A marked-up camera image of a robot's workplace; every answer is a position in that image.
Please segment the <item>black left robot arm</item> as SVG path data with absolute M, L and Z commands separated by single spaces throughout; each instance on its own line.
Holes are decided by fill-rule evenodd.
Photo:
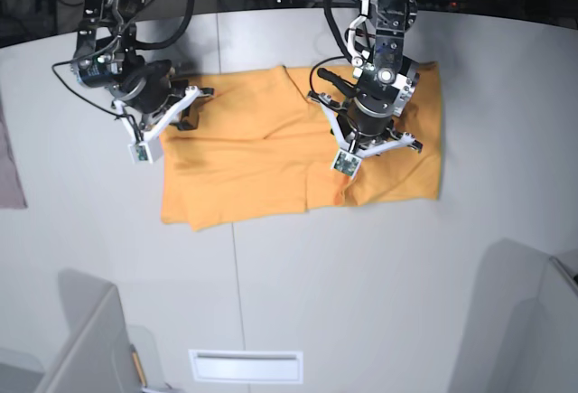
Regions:
M 311 78 L 330 82 L 343 96 L 336 101 L 315 89 L 308 96 L 322 106 L 339 148 L 360 159 L 422 144 L 395 121 L 415 93 L 419 65 L 404 54 L 406 32 L 415 23 L 415 0 L 358 0 L 359 13 L 345 31 L 337 26 L 333 0 L 323 0 L 323 12 L 341 58 L 352 68 L 351 80 L 315 65 Z

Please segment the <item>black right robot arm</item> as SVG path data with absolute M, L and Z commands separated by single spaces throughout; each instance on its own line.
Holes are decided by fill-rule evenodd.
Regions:
M 184 16 L 172 35 L 159 42 L 141 42 L 136 20 L 154 2 L 84 0 L 76 49 L 64 63 L 81 86 L 106 89 L 112 95 L 107 114 L 126 122 L 138 141 L 159 128 L 163 118 L 180 130 L 196 127 L 188 120 L 190 109 L 177 107 L 192 92 L 190 82 L 176 78 L 172 61 L 147 61 L 142 55 L 166 50 L 183 37 L 195 0 L 185 0 Z

